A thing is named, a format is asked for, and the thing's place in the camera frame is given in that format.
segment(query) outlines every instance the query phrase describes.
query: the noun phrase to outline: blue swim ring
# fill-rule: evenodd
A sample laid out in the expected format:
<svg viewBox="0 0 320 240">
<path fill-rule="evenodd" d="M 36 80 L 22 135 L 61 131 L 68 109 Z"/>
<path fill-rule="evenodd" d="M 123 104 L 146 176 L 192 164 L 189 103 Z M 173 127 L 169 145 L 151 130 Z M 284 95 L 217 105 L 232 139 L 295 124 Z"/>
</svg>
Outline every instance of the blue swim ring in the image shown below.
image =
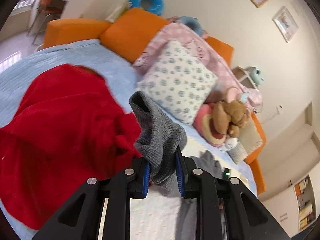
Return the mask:
<svg viewBox="0 0 320 240">
<path fill-rule="evenodd" d="M 129 0 L 129 8 L 138 7 L 141 8 L 141 1 L 142 0 Z M 163 0 L 149 0 L 151 6 L 146 9 L 147 12 L 154 13 L 156 15 L 161 15 L 164 7 Z"/>
</svg>

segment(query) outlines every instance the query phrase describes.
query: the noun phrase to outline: white plush toy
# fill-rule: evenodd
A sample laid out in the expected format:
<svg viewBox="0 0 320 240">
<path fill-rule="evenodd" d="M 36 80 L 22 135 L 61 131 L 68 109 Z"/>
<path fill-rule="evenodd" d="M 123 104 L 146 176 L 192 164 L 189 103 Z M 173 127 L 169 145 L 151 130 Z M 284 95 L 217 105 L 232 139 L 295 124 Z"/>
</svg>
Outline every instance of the white plush toy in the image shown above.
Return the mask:
<svg viewBox="0 0 320 240">
<path fill-rule="evenodd" d="M 223 145 L 219 147 L 219 150 L 226 152 L 236 147 L 237 144 L 238 144 L 238 138 L 233 138 L 227 135 L 225 142 L 223 143 Z"/>
</svg>

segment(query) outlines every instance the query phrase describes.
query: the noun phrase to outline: wall outlet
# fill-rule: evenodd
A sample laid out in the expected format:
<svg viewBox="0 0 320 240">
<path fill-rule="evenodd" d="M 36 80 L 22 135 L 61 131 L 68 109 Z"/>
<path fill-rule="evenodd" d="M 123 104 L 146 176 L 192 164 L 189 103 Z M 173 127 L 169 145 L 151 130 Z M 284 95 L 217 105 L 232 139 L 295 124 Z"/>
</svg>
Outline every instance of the wall outlet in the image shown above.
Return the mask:
<svg viewBox="0 0 320 240">
<path fill-rule="evenodd" d="M 283 114 L 284 110 L 283 110 L 282 105 L 277 106 L 277 111 L 278 111 L 279 115 Z"/>
</svg>

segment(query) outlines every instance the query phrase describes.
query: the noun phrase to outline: orange chair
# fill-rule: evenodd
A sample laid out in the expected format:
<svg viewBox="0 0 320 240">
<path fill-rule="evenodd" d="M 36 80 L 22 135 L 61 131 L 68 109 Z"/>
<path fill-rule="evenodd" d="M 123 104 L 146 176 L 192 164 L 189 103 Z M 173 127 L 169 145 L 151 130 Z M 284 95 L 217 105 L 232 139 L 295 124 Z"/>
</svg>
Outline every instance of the orange chair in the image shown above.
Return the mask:
<svg viewBox="0 0 320 240">
<path fill-rule="evenodd" d="M 37 15 L 36 15 L 35 20 L 33 21 L 32 25 L 31 25 L 29 31 L 28 31 L 27 36 L 29 35 L 31 29 L 33 28 L 33 26 L 34 26 L 36 20 L 38 19 L 38 17 L 40 16 L 40 14 L 45 13 L 45 14 L 47 14 L 47 16 L 44 18 L 41 26 L 39 27 L 39 29 L 38 29 L 38 31 L 37 31 L 37 34 L 36 34 L 35 38 L 33 39 L 32 44 L 35 43 L 36 38 L 38 37 L 41 28 L 44 26 L 44 24 L 46 23 L 46 20 L 47 20 L 47 18 L 48 18 L 49 16 L 53 15 L 53 16 L 55 16 L 57 19 L 60 18 L 60 15 L 61 15 L 61 13 L 62 13 L 62 9 L 59 9 L 59 8 L 56 8 L 56 7 L 49 7 L 48 5 L 50 4 L 50 2 L 51 2 L 51 0 L 41 0 L 41 1 L 40 1 L 40 6 L 39 6 L 38 13 L 37 13 Z"/>
</svg>

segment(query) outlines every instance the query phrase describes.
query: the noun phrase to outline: metal screw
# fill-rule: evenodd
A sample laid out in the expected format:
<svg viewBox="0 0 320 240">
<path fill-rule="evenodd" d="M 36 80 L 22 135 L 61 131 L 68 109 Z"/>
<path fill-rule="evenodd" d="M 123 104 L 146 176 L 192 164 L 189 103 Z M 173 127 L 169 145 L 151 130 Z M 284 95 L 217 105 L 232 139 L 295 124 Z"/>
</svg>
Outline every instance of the metal screw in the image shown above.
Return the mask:
<svg viewBox="0 0 320 240">
<path fill-rule="evenodd" d="M 134 174 L 134 169 L 126 169 L 124 171 L 124 173 L 127 174 L 127 175 L 132 175 L 132 174 Z"/>
<path fill-rule="evenodd" d="M 87 180 L 87 183 L 88 183 L 89 185 L 96 184 L 96 182 L 97 182 L 97 179 L 96 179 L 96 178 L 89 178 L 89 179 Z"/>
<path fill-rule="evenodd" d="M 193 173 L 196 174 L 196 175 L 201 175 L 202 174 L 202 170 L 196 168 L 196 169 L 193 170 Z"/>
<path fill-rule="evenodd" d="M 231 182 L 232 184 L 237 185 L 237 184 L 239 184 L 240 181 L 239 181 L 238 178 L 233 177 L 233 178 L 230 179 L 230 182 Z"/>
</svg>

